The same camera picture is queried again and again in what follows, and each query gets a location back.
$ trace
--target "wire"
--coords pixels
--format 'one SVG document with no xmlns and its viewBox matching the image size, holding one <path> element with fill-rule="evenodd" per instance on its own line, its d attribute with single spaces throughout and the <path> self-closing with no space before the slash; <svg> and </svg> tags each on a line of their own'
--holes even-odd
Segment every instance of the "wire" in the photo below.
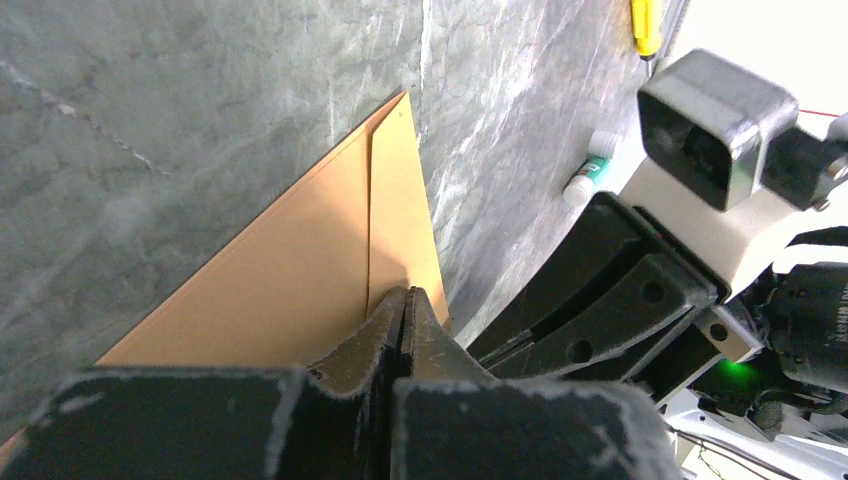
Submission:
<svg viewBox="0 0 848 480">
<path fill-rule="evenodd" d="M 801 113 L 809 113 L 809 114 L 811 114 L 811 115 L 821 115 L 821 116 L 823 116 L 823 117 L 833 117 L 833 118 L 839 118 L 839 115 L 835 115 L 835 114 L 833 114 L 833 113 L 817 112 L 817 111 L 815 111 L 815 110 L 804 110 L 804 109 L 801 109 Z"/>
<path fill-rule="evenodd" d="M 724 478 L 724 476 L 721 474 L 721 472 L 719 472 L 718 469 L 715 468 L 714 466 L 710 465 L 710 462 L 708 462 L 707 459 L 704 458 L 704 452 L 706 452 L 706 451 L 707 451 L 707 449 L 703 445 L 701 445 L 701 450 L 698 452 L 698 460 L 703 462 L 704 465 L 706 465 L 707 468 L 709 468 L 710 471 L 713 472 L 713 475 L 715 475 L 716 477 L 719 478 L 719 480 L 726 480 Z"/>
<path fill-rule="evenodd" d="M 726 453 L 724 453 L 720 450 L 717 450 L 715 448 L 711 448 L 711 447 L 707 446 L 707 444 L 709 443 L 710 445 L 715 445 L 716 447 L 726 449 L 726 450 L 744 458 L 746 461 L 748 461 L 748 462 L 750 462 L 750 463 L 752 463 L 752 464 L 754 464 L 754 465 L 756 465 L 756 466 L 758 466 L 758 467 L 760 467 L 764 470 L 768 470 L 769 472 L 774 473 L 775 475 L 779 475 L 779 476 L 781 476 L 783 478 L 787 478 L 789 480 L 801 480 L 800 478 L 796 477 L 795 475 L 790 474 L 789 472 L 786 472 L 786 471 L 781 470 L 777 467 L 769 465 L 768 463 L 765 463 L 765 462 L 763 462 L 759 459 L 745 455 L 745 454 L 739 452 L 738 450 L 731 448 L 730 446 L 722 445 L 722 444 L 715 442 L 713 440 L 709 440 L 709 439 L 704 438 L 704 437 L 699 437 L 699 436 L 693 435 L 691 433 L 682 432 L 682 431 L 677 430 L 675 428 L 671 428 L 671 427 L 669 427 L 669 428 L 671 429 L 672 432 L 676 433 L 681 438 L 694 443 L 695 445 L 701 447 L 702 449 L 704 449 L 708 452 L 712 452 L 712 453 L 714 453 L 714 454 L 716 454 L 720 457 L 724 457 L 725 459 L 730 460 L 731 462 L 739 465 L 740 467 L 744 468 L 745 470 L 748 470 L 752 474 L 754 474 L 757 477 L 762 478 L 764 480 L 769 480 L 769 479 L 767 477 L 763 476 L 763 474 L 761 474 L 760 472 L 758 472 L 758 471 L 754 470 L 753 468 L 749 467 L 748 465 L 746 465 L 744 462 L 742 462 L 738 458 L 731 457 L 730 455 L 728 455 L 728 454 L 726 454 Z"/>
</svg>

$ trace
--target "yellow screwdriver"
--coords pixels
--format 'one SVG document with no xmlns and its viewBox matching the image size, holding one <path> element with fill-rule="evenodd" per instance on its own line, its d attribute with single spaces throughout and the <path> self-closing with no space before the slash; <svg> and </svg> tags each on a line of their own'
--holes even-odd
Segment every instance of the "yellow screwdriver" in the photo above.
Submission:
<svg viewBox="0 0 848 480">
<path fill-rule="evenodd" d="M 660 22 L 662 21 L 662 0 L 630 0 L 633 13 L 633 38 L 636 51 L 645 61 L 648 78 L 654 74 L 654 58 L 662 46 Z"/>
</svg>

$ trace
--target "green light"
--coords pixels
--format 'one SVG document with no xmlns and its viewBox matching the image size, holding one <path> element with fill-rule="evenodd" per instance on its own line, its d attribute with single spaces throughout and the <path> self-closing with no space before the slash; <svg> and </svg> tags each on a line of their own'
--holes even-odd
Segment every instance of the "green light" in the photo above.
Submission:
<svg viewBox="0 0 848 480">
<path fill-rule="evenodd" d="M 746 363 L 733 363 L 730 360 L 722 360 L 716 365 L 721 372 L 738 381 L 751 380 L 757 371 Z"/>
</svg>

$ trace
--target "brown envelope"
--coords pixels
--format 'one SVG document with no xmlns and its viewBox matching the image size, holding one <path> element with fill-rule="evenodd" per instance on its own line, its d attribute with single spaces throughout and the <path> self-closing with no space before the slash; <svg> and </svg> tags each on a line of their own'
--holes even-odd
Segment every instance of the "brown envelope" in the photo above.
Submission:
<svg viewBox="0 0 848 480">
<path fill-rule="evenodd" d="M 98 364 L 307 364 L 353 333 L 398 285 L 425 288 L 447 322 L 406 93 L 354 130 Z"/>
</svg>

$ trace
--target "table surface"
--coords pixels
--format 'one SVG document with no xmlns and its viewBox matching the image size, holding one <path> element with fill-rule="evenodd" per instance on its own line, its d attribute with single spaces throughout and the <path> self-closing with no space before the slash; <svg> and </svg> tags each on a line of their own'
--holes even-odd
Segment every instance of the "table surface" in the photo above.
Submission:
<svg viewBox="0 0 848 480">
<path fill-rule="evenodd" d="M 592 130 L 635 121 L 627 0 L 244 5 L 4 1 L 0 438 L 401 89 L 465 341 L 564 236 Z"/>
</svg>

